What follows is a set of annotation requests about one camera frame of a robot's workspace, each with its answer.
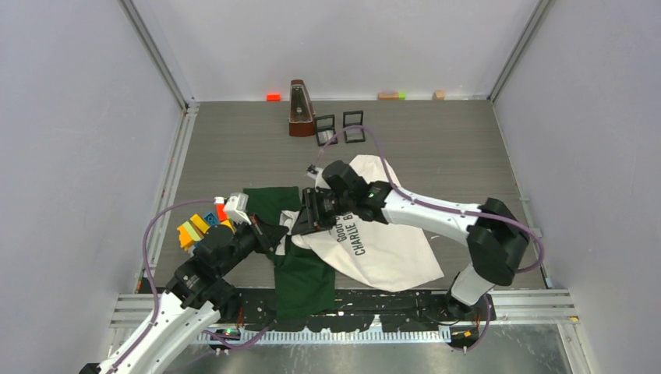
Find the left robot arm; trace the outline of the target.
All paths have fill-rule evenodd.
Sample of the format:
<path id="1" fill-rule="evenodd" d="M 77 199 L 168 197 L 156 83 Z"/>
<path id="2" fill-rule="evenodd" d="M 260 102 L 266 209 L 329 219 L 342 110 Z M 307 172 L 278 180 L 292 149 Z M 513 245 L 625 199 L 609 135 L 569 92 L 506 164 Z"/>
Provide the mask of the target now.
<path id="1" fill-rule="evenodd" d="M 232 228 L 209 227 L 129 339 L 109 358 L 87 363 L 80 371 L 163 373 L 194 337 L 238 314 L 239 291 L 225 276 L 252 253 L 273 254 L 287 234 L 285 226 L 256 216 Z"/>

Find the green and white t-shirt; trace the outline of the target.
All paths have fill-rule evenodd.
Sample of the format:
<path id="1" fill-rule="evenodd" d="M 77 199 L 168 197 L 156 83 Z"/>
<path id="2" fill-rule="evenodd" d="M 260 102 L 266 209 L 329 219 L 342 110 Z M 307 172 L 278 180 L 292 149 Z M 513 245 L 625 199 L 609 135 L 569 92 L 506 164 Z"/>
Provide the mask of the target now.
<path id="1" fill-rule="evenodd" d="M 274 264 L 278 320 L 334 307 L 337 273 L 390 292 L 444 277 L 422 229 L 366 222 L 351 213 L 336 218 L 326 231 L 287 233 L 268 258 Z"/>

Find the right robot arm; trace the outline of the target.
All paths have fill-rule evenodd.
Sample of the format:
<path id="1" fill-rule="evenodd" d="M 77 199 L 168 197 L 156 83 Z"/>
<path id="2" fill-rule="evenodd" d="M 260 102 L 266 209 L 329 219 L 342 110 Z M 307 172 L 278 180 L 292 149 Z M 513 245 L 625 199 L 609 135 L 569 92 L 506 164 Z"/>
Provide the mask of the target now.
<path id="1" fill-rule="evenodd" d="M 323 187 L 305 188 L 294 235 L 329 231 L 346 213 L 364 222 L 419 228 L 466 245 L 471 262 L 444 296 L 444 311 L 464 319 L 496 286 L 509 286 L 532 233 L 498 199 L 481 205 L 452 203 L 398 187 L 390 177 L 367 182 L 343 161 L 321 172 Z"/>

